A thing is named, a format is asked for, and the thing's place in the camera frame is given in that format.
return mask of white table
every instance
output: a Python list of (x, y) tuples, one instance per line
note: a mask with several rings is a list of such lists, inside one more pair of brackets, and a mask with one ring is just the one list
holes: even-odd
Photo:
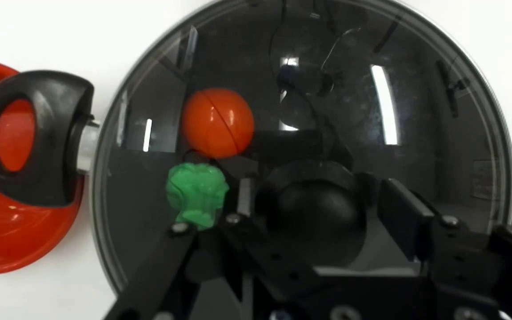
[[(97, 85), (106, 119), (143, 51), (209, 0), (0, 0), (0, 62), (61, 69)], [(404, 0), (447, 30), (481, 66), (512, 133), (512, 0)], [(88, 204), (43, 259), (0, 275), (0, 320), (95, 320), (114, 302), (95, 249)]]

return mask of transparent dome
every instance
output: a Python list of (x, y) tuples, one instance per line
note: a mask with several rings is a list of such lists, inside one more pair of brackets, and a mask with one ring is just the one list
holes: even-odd
[[(203, 121), (191, 124), (203, 149), (184, 114), (207, 91), (234, 92), (250, 112), (218, 108), (237, 124), (221, 133), (209, 126), (207, 139)], [(306, 163), (362, 176), (374, 197), (381, 179), (395, 178), (488, 233), (511, 215), (511, 156), (479, 71), (410, 9), (386, 0), (218, 2), (164, 35), (118, 94), (95, 167), (98, 243), (122, 290), (177, 217), (166, 181), (184, 162), (218, 165), (232, 190), (251, 178), (258, 192), (282, 169)], [(314, 263), (408, 275), (415, 267), (379, 222), (376, 201), (365, 203), (363, 224), (358, 256)]]

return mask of black handle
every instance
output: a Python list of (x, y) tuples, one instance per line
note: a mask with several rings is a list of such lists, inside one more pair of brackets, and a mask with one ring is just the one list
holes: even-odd
[(77, 188), (77, 151), (82, 128), (93, 119), (91, 82), (58, 71), (31, 71), (0, 82), (0, 115), (15, 99), (36, 114), (33, 151), (22, 171), (0, 162), (0, 192), (36, 206), (63, 206)]

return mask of red bowl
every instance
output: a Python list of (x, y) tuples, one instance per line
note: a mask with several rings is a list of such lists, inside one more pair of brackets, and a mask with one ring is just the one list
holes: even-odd
[[(0, 64), (0, 80), (18, 71)], [(0, 117), (0, 162), (10, 171), (20, 171), (34, 140), (33, 107), (18, 99)], [(29, 206), (0, 194), (0, 272), (22, 268), (52, 251), (74, 226), (82, 199), (61, 208)]]

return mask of orange ball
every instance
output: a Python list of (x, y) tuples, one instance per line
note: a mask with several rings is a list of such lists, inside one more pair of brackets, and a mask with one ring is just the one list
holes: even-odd
[(194, 92), (186, 105), (184, 133), (187, 142), (207, 156), (235, 156), (253, 140), (253, 110), (232, 89), (203, 89)]

